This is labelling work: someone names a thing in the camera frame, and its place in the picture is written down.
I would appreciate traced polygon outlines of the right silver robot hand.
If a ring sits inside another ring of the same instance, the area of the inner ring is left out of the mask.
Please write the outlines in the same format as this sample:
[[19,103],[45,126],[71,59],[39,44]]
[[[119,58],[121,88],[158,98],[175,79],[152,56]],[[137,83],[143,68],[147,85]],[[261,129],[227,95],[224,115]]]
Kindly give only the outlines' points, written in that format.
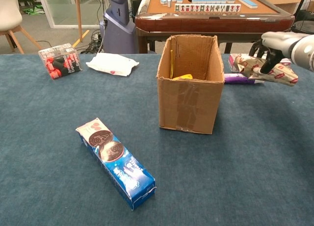
[[261,58],[267,51],[260,72],[268,74],[283,58],[291,58],[292,49],[301,38],[294,32],[266,32],[252,45],[249,56],[256,53],[257,58]]

